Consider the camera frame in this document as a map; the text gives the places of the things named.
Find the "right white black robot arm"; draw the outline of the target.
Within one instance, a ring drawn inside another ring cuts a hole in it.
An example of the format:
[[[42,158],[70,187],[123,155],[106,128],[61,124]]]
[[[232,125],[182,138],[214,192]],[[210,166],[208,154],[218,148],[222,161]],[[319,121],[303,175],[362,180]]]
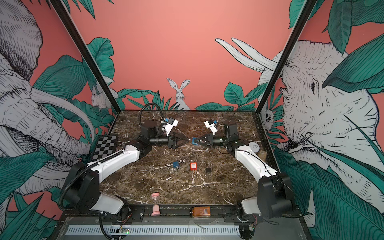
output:
[[[222,136],[217,135],[217,121],[208,120],[204,125],[211,133],[194,138],[193,143],[209,148],[225,148],[258,181],[257,196],[241,201],[241,210],[245,215],[271,219],[297,207],[290,177],[273,169],[257,155],[260,150],[257,143],[240,139],[235,122],[225,123]]]

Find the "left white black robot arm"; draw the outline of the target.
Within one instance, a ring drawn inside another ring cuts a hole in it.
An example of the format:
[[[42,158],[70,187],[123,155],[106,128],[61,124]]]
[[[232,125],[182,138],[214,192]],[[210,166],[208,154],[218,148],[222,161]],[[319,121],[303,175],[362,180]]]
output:
[[[187,137],[172,131],[178,123],[173,118],[164,119],[160,126],[155,121],[146,121],[140,126],[139,136],[131,140],[124,149],[88,164],[75,164],[61,190],[58,200],[60,210],[118,214],[125,205],[124,200],[102,193],[100,183],[126,165],[145,157],[152,151],[153,145],[176,149],[186,144]]]

